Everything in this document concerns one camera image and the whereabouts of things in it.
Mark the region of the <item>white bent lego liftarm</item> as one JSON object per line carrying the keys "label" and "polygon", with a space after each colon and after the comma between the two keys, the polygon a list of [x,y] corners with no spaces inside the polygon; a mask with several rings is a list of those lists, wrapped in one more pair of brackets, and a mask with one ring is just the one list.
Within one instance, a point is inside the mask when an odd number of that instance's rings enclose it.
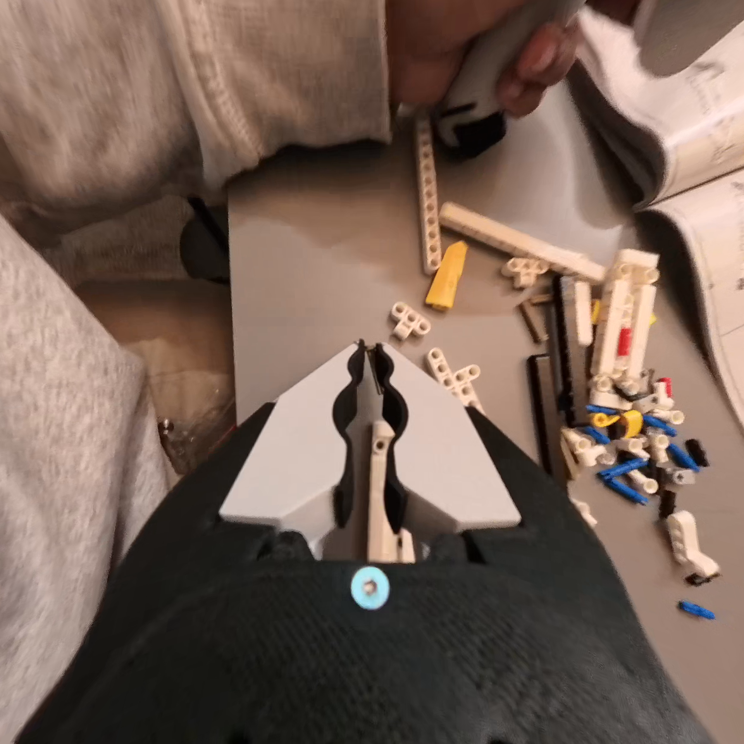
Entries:
{"label": "white bent lego liftarm", "polygon": [[689,571],[689,580],[699,585],[720,576],[719,564],[701,550],[696,518],[691,512],[675,511],[666,517],[666,526],[673,557]]}

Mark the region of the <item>thin white lego beam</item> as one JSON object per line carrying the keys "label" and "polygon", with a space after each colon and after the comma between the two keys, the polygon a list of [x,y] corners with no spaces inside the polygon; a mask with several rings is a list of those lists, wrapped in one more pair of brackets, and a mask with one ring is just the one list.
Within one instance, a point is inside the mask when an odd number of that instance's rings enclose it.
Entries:
{"label": "thin white lego beam", "polygon": [[441,228],[434,160],[434,136],[427,112],[420,111],[414,118],[414,156],[420,210],[420,239],[423,271],[432,276],[441,266]]}

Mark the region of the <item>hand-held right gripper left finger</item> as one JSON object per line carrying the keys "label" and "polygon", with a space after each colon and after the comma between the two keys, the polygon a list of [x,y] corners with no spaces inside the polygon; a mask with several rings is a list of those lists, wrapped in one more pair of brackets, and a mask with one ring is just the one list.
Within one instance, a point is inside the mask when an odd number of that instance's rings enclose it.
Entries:
{"label": "hand-held right gripper left finger", "polygon": [[365,344],[352,343],[280,395],[219,509],[225,522],[301,534],[320,557],[355,493],[349,427]]}

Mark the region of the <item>white lego frame assembly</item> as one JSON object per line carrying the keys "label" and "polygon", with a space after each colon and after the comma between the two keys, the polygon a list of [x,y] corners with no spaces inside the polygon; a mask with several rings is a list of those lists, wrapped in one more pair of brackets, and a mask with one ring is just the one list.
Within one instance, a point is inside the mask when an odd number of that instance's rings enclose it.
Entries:
{"label": "white lego frame assembly", "polygon": [[619,250],[603,284],[590,364],[593,379],[640,383],[660,277],[658,254]]}

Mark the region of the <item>long black lego beam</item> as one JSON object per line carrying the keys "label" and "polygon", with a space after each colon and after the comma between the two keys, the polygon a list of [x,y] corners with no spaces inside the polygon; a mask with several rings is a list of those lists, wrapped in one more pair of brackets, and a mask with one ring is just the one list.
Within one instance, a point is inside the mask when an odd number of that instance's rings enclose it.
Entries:
{"label": "long black lego beam", "polygon": [[527,381],[542,468],[566,491],[568,475],[561,446],[563,423],[557,405],[553,367],[548,354],[528,357]]}
{"label": "long black lego beam", "polygon": [[566,424],[572,429],[589,422],[589,379],[586,350],[579,337],[578,299],[574,277],[561,274],[553,280],[563,410]]}

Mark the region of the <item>pile of small lego pieces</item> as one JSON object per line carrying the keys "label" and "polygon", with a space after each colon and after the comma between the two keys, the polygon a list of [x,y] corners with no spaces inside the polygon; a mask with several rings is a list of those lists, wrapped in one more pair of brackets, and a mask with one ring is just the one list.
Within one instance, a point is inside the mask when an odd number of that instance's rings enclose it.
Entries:
{"label": "pile of small lego pieces", "polygon": [[651,370],[639,379],[594,377],[585,423],[561,429],[564,475],[575,480],[591,471],[634,505],[657,497],[660,520],[674,515],[677,492],[694,485],[711,462],[700,440],[676,440],[685,416],[671,393],[671,379],[654,378]]}

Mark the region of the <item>dark brown lego axle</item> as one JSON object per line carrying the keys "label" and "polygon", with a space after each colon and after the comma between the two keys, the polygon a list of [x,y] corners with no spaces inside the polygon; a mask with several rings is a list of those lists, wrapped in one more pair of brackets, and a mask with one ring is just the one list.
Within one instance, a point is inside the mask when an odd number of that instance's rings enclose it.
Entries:
{"label": "dark brown lego axle", "polygon": [[544,303],[536,303],[526,299],[518,305],[518,310],[525,321],[527,331],[537,345],[545,345],[550,339]]}

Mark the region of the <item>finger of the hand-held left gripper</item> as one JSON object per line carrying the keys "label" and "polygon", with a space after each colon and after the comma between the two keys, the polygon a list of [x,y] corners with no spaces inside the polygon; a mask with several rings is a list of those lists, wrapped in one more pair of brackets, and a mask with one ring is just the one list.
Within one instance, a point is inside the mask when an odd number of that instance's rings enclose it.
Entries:
{"label": "finger of the hand-held left gripper", "polygon": [[640,1],[634,39],[641,68],[661,78],[677,74],[742,21],[742,1]]}

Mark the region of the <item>white L-shaped lego liftarm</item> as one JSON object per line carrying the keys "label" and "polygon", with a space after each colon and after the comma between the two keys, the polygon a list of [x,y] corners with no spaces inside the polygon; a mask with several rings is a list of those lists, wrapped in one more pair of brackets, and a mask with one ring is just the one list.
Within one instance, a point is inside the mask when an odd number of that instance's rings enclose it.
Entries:
{"label": "white L-shaped lego liftarm", "polygon": [[440,348],[431,349],[425,355],[425,361],[429,373],[439,385],[464,406],[474,408],[481,414],[484,413],[479,396],[473,387],[475,380],[481,375],[480,367],[469,365],[453,371]]}

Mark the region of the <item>long white lego brick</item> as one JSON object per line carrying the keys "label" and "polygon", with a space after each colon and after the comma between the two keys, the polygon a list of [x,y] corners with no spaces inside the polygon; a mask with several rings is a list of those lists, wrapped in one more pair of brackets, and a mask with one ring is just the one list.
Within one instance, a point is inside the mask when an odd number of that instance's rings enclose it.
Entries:
{"label": "long white lego brick", "polygon": [[454,202],[443,204],[439,222],[449,231],[506,255],[541,260],[553,272],[573,275],[590,284],[602,284],[606,280],[607,269],[588,257],[553,246]]}

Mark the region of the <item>short white lego beam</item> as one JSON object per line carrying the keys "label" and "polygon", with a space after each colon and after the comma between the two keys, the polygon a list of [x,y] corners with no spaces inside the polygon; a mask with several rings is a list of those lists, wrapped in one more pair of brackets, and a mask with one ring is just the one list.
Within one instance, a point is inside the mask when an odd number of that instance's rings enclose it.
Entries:
{"label": "short white lego beam", "polygon": [[594,335],[591,284],[586,281],[575,281],[573,287],[573,305],[578,344],[582,348],[589,348]]}

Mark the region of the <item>white T-shaped lego connector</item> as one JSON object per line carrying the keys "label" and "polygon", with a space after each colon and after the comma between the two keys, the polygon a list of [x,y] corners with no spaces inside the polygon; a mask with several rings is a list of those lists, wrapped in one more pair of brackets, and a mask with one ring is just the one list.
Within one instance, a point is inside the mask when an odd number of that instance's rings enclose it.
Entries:
{"label": "white T-shaped lego connector", "polygon": [[391,335],[399,341],[405,341],[412,336],[420,338],[432,330],[432,324],[426,317],[402,301],[393,305],[389,317],[393,323]]}

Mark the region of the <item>person's left forearm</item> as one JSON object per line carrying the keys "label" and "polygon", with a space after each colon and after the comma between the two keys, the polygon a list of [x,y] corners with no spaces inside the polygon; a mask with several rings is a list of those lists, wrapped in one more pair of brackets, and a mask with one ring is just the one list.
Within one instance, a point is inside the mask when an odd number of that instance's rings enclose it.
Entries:
{"label": "person's left forearm", "polygon": [[385,2],[2,2],[1,33],[2,217],[34,248],[390,138]]}

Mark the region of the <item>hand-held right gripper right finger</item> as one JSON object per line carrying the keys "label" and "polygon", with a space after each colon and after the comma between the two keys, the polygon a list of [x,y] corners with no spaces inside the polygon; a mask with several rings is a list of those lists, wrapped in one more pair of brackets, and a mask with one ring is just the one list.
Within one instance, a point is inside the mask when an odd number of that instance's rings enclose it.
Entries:
{"label": "hand-held right gripper right finger", "polygon": [[421,543],[443,534],[508,528],[522,517],[472,414],[428,371],[390,344],[377,344],[382,417],[394,430],[385,505],[394,532]]}

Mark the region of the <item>lego instruction booklet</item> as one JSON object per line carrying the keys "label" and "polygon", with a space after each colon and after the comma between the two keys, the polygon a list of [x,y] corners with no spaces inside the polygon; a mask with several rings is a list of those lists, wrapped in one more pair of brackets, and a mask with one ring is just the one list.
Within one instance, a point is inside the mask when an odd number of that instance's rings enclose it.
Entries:
{"label": "lego instruction booklet", "polygon": [[586,7],[571,73],[586,122],[626,174],[646,246],[743,417],[743,23],[683,71],[641,68],[634,22]]}

